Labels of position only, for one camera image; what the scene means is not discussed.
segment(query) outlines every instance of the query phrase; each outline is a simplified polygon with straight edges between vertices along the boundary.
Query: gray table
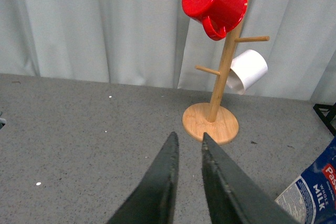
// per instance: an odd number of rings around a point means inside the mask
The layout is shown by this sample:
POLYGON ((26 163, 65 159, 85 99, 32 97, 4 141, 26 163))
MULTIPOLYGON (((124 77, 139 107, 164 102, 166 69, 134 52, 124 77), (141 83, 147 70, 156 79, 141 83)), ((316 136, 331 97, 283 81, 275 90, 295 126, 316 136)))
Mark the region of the gray table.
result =
MULTIPOLYGON (((170 132, 180 139, 174 223, 210 223, 201 144, 184 110, 211 93, 0 74, 0 223, 104 223, 170 132)), ((239 121, 222 148, 275 199, 332 140, 304 101, 225 94, 239 121)))

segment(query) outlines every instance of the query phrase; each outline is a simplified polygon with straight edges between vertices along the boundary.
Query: white cup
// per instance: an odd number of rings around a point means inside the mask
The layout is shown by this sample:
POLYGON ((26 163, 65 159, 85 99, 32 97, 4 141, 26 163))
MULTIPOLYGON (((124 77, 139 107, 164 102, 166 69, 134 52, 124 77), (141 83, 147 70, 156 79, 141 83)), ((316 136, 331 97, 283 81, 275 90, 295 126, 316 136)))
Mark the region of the white cup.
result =
POLYGON ((232 60, 226 84, 236 93, 244 94, 267 70, 267 63, 258 52, 246 50, 232 60))

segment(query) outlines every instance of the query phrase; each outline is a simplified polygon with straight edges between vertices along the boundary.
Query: black stand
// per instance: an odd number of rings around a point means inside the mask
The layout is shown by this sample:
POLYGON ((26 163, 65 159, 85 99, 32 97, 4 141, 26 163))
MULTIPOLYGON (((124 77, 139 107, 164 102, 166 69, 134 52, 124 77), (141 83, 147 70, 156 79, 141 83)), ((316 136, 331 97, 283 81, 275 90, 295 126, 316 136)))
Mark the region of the black stand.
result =
POLYGON ((336 129, 331 124, 331 121, 336 116, 336 103, 334 105, 315 104, 314 110, 322 122, 327 126, 331 134, 336 135, 336 129))

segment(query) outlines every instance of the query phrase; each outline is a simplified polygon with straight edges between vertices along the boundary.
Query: red cup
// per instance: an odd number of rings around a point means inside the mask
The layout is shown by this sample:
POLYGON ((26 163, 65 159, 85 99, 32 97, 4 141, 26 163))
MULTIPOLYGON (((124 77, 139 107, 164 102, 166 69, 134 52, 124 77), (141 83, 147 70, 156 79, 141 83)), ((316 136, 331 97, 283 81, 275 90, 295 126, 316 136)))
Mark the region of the red cup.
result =
POLYGON ((247 0, 182 0, 182 8, 211 39, 221 40, 243 19, 247 0))

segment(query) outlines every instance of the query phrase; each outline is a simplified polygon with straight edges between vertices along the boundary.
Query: curtain fold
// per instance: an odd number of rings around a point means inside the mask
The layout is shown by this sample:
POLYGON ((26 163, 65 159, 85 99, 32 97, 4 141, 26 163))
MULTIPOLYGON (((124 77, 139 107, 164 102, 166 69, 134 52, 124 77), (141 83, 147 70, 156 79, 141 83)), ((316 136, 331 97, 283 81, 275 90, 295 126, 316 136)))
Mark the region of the curtain fold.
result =
MULTIPOLYGON (((181 0, 0 0, 0 72, 212 91, 224 41, 181 0)), ((250 0, 236 56, 258 51, 268 73, 250 95, 336 101, 336 2, 250 0)))

